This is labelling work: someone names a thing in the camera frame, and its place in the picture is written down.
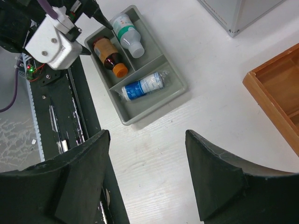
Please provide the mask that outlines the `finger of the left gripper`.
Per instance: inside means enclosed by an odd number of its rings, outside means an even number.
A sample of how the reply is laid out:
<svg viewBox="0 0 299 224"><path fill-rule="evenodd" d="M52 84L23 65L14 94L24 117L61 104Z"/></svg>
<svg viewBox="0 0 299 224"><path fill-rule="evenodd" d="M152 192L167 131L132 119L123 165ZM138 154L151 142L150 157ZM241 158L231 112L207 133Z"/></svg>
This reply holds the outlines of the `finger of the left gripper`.
<svg viewBox="0 0 299 224"><path fill-rule="evenodd" d="M113 29L110 22L103 15L100 6L98 5L96 0L82 0L81 3L82 3L81 10L88 18L93 17L97 22L99 22L106 28Z"/></svg>

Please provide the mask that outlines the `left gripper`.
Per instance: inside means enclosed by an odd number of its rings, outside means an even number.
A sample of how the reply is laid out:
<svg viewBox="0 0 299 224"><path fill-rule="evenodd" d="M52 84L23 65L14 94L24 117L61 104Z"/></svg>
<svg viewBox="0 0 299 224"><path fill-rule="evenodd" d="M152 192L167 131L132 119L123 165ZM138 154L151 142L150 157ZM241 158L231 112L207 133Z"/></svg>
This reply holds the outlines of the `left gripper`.
<svg viewBox="0 0 299 224"><path fill-rule="evenodd" d="M79 15L78 0L2 0L0 2L0 46L11 53L28 53L25 45L36 32L46 14L57 19L53 7L66 7L75 24Z"/></svg>

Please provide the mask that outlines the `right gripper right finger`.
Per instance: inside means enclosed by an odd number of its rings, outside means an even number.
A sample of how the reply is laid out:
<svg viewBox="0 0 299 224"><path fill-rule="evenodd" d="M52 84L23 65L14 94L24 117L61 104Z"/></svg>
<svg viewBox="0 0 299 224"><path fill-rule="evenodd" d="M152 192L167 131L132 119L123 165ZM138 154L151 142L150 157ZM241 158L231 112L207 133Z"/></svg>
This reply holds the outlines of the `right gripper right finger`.
<svg viewBox="0 0 299 224"><path fill-rule="evenodd" d="M206 224L296 224L299 175L261 166L193 130L185 147L199 218Z"/></svg>

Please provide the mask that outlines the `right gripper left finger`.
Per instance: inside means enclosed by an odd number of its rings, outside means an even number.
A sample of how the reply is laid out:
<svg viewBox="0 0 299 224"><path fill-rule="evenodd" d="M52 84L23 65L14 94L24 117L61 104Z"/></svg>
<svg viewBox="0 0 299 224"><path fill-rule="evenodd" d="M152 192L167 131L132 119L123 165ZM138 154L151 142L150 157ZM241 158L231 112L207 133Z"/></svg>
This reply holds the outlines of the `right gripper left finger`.
<svg viewBox="0 0 299 224"><path fill-rule="evenodd" d="M52 159L0 174L3 224L92 224L100 203L110 134L93 137Z"/></svg>

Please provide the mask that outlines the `small white bottle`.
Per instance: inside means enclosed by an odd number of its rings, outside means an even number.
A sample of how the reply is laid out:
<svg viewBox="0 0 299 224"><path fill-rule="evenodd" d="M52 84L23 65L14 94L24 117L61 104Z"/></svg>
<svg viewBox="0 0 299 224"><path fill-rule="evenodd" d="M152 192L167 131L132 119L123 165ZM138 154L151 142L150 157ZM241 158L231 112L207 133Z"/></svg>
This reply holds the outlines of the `small white bottle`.
<svg viewBox="0 0 299 224"><path fill-rule="evenodd" d="M141 35L130 17L125 13L117 14L111 24L121 46L127 49L133 58L140 58L145 50L141 44Z"/></svg>

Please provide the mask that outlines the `brown bottle orange cap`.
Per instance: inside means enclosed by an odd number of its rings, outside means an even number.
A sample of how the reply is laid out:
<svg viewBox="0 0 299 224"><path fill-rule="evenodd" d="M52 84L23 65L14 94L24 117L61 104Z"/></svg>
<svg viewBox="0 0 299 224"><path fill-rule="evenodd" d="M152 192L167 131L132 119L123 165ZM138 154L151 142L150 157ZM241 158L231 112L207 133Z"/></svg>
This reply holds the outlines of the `brown bottle orange cap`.
<svg viewBox="0 0 299 224"><path fill-rule="evenodd" d="M96 39L93 43L93 50L104 67L111 70L117 78L127 75L126 67L122 55L106 36Z"/></svg>

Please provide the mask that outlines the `grey plastic insert tray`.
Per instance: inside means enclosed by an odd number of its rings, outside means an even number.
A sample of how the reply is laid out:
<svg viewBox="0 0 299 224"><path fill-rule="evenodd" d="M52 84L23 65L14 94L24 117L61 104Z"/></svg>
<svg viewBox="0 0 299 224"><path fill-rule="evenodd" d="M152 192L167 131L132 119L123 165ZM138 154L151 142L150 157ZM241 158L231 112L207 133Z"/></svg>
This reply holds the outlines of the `grey plastic insert tray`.
<svg viewBox="0 0 299 224"><path fill-rule="evenodd" d="M120 51L125 64L128 66L128 74L124 78L117 78L112 72L105 69L95 52L92 52L91 58L120 121L123 125L129 126L184 94L187 90L187 83L184 76L177 70L170 57L165 53L160 42L156 40L153 31L137 7L131 5L124 9L123 13L130 18L137 31L141 34L141 43L145 47L143 56L134 59L129 51L121 46L113 31L105 27L88 36L85 40L85 45L88 49L91 49L92 43L96 38L106 36ZM148 80L155 73L162 75L163 88L159 89L157 86L160 82L156 81L152 91L144 96L129 100L127 96L123 95L121 90L123 87L132 85L140 80Z"/></svg>

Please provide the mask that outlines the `white blue bottle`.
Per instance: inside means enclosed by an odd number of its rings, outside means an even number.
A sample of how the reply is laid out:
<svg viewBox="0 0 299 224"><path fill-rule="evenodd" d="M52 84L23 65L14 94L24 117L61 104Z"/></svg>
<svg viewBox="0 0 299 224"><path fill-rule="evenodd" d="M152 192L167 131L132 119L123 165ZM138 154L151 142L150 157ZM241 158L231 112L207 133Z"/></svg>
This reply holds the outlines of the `white blue bottle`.
<svg viewBox="0 0 299 224"><path fill-rule="evenodd" d="M169 73L168 70L155 71L115 91L122 100L126 100L127 102L133 101L166 87L169 84Z"/></svg>

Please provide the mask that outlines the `grey metal box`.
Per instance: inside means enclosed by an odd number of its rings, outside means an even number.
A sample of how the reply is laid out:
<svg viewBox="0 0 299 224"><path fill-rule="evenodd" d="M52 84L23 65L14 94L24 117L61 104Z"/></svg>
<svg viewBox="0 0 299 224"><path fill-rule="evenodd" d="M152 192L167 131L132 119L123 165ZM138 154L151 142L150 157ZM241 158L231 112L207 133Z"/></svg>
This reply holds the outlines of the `grey metal box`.
<svg viewBox="0 0 299 224"><path fill-rule="evenodd" d="M231 37L282 4L283 0L199 0Z"/></svg>

